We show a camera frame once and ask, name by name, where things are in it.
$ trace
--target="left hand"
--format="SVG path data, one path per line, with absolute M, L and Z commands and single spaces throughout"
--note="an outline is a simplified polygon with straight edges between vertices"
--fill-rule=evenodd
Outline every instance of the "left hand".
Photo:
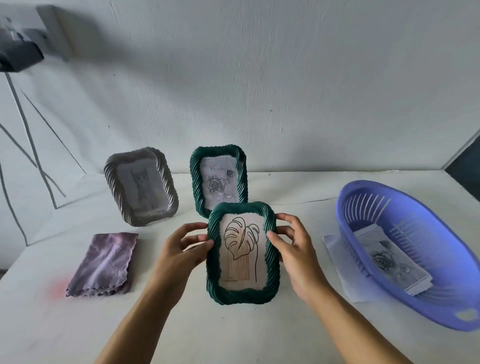
M 178 303 L 190 273 L 206 260 L 207 253 L 214 244 L 213 240 L 207 241 L 206 234 L 185 235 L 194 230 L 206 229 L 207 226 L 204 222 L 184 224 L 170 235 L 163 245 L 145 290 L 159 291 L 169 309 Z M 200 242 L 204 243 L 184 251 L 188 246 Z

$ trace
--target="folded cloth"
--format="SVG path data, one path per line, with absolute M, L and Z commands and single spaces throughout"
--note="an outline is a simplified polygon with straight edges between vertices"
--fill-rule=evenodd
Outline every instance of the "folded cloth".
M 127 293 L 131 284 L 128 264 L 137 237 L 130 232 L 95 234 L 67 287 L 67 297 Z

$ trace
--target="forearm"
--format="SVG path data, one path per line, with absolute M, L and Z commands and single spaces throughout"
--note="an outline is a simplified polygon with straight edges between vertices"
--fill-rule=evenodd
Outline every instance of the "forearm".
M 147 287 L 95 361 L 96 364 L 148 364 L 152 360 L 170 308 L 165 294 Z
M 310 306 L 347 364 L 412 364 L 331 287 L 316 287 Z

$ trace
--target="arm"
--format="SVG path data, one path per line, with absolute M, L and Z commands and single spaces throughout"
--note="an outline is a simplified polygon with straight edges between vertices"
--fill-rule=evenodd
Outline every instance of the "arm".
M 203 222 L 185 224 L 165 241 L 144 291 L 120 322 L 96 364 L 150 363 L 163 325 L 182 296 L 191 271 L 206 259 L 213 246 L 209 240 L 183 251 L 191 244 L 208 239 L 206 234 L 185 235 L 206 227 Z
M 347 364 L 412 364 L 385 339 L 352 305 L 328 283 L 317 260 L 312 240 L 296 216 L 277 214 L 277 219 L 291 223 L 279 226 L 268 238 L 282 254 L 293 289 L 316 313 Z

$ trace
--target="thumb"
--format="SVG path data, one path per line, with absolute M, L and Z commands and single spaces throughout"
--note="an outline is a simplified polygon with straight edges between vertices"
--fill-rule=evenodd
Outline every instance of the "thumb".
M 193 266 L 196 267 L 205 259 L 207 259 L 207 253 L 213 247 L 213 240 L 207 240 L 193 248 L 190 248 L 185 252 L 189 256 L 189 260 L 192 261 Z
M 277 233 L 273 232 L 272 230 L 267 232 L 267 237 L 270 240 L 270 242 L 273 244 L 273 246 L 277 248 L 280 253 L 285 252 L 290 247 L 290 244 L 288 244 L 285 240 L 280 238 L 277 235 Z

